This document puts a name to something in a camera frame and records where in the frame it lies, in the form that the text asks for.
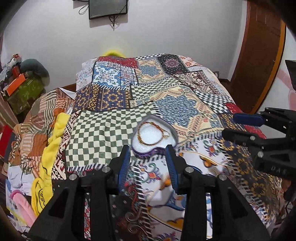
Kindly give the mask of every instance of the yellow cloth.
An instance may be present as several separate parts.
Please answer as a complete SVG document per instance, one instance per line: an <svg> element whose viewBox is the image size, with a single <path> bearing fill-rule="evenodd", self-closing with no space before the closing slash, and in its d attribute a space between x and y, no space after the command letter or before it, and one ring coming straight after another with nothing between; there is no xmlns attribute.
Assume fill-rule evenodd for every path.
<svg viewBox="0 0 296 241"><path fill-rule="evenodd" d="M68 122L70 115L60 113L57 116L57 121L54 125L52 137L48 139L49 145L44 148L41 165L39 168L39 177L33 181L31 192L31 205L34 213L38 216L45 205L51 199L52 193L52 166L59 149L59 144L62 140L64 129Z"/></svg>

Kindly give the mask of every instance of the screw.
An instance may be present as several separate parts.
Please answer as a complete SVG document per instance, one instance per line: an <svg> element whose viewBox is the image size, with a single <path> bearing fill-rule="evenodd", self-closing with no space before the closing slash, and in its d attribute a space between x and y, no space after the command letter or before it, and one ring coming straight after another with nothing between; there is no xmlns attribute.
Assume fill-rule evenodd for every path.
<svg viewBox="0 0 296 241"><path fill-rule="evenodd" d="M110 167L103 167L102 172L107 173L110 172L111 168Z"/></svg>
<svg viewBox="0 0 296 241"><path fill-rule="evenodd" d="M262 158L262 157L263 157L263 152L262 152L262 151L259 151L259 152L257 153L257 156L260 157L260 158Z"/></svg>
<svg viewBox="0 0 296 241"><path fill-rule="evenodd" d="M194 171L193 167L186 167L185 168L186 172L192 173Z"/></svg>
<svg viewBox="0 0 296 241"><path fill-rule="evenodd" d="M75 180L76 178L77 178L77 175L76 175L76 174L71 174L71 175L69 176L69 179L70 179L71 181Z"/></svg>
<svg viewBox="0 0 296 241"><path fill-rule="evenodd" d="M219 175L219 179L225 181L227 179L227 176L225 174L221 174Z"/></svg>

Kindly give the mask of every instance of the brown door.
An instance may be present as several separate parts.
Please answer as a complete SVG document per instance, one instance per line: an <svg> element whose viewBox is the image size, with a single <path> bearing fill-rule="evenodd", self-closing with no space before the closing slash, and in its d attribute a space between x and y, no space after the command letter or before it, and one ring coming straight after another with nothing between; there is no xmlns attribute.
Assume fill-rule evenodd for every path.
<svg viewBox="0 0 296 241"><path fill-rule="evenodd" d="M284 48L285 25L266 6L248 2L246 30L229 92L245 113L255 113L275 78Z"/></svg>

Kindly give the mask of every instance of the black and white checkered pattern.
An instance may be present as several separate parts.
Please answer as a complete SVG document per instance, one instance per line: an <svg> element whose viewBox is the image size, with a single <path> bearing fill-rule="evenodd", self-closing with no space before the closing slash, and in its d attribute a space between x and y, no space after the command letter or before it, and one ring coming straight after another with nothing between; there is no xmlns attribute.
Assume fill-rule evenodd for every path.
<svg viewBox="0 0 296 241"><path fill-rule="evenodd" d="M163 53L161 54L152 54L152 55L146 55L146 56L139 56L139 57L135 57L136 60L151 60L151 59L155 59L159 56L161 56Z"/></svg>
<svg viewBox="0 0 296 241"><path fill-rule="evenodd" d="M181 82L179 80L168 78L153 84L133 85L131 86L131 92L134 99L143 99L146 96L151 96L163 89L168 89L180 84Z"/></svg>
<svg viewBox="0 0 296 241"><path fill-rule="evenodd" d="M100 113L82 110L66 148L67 167L108 164L119 156L123 145L131 144L138 122L155 113L151 102L129 110Z"/></svg>
<svg viewBox="0 0 296 241"><path fill-rule="evenodd" d="M233 101L228 96L218 96L211 93L200 92L194 90L194 93L209 106L216 114L230 113L225 103L233 103Z"/></svg>

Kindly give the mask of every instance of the gold bracelet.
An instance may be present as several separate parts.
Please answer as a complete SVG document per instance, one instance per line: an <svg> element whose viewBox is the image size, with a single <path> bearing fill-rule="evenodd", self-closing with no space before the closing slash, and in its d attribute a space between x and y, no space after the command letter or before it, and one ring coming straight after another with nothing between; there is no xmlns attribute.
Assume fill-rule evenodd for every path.
<svg viewBox="0 0 296 241"><path fill-rule="evenodd" d="M142 140L141 136L140 136L140 129L141 129L142 125L144 125L144 124L150 124L150 125L155 126L157 129L159 129L159 130L161 131L161 133L162 133L162 137L161 137L161 139L160 139L159 141L155 142L155 143L152 143L152 144L147 144L147 143L145 143L145 142ZM155 123L152 122L152 121L146 121L146 122L143 122L143 123L139 126L139 128L138 128L138 140L139 140L139 142L140 142L141 144L144 144L144 145L146 145L146 146L153 146L153 145L156 145L157 143L161 142L163 138L168 138L169 136L170 136L170 133L169 133L168 131L162 129L159 125L155 124Z"/></svg>

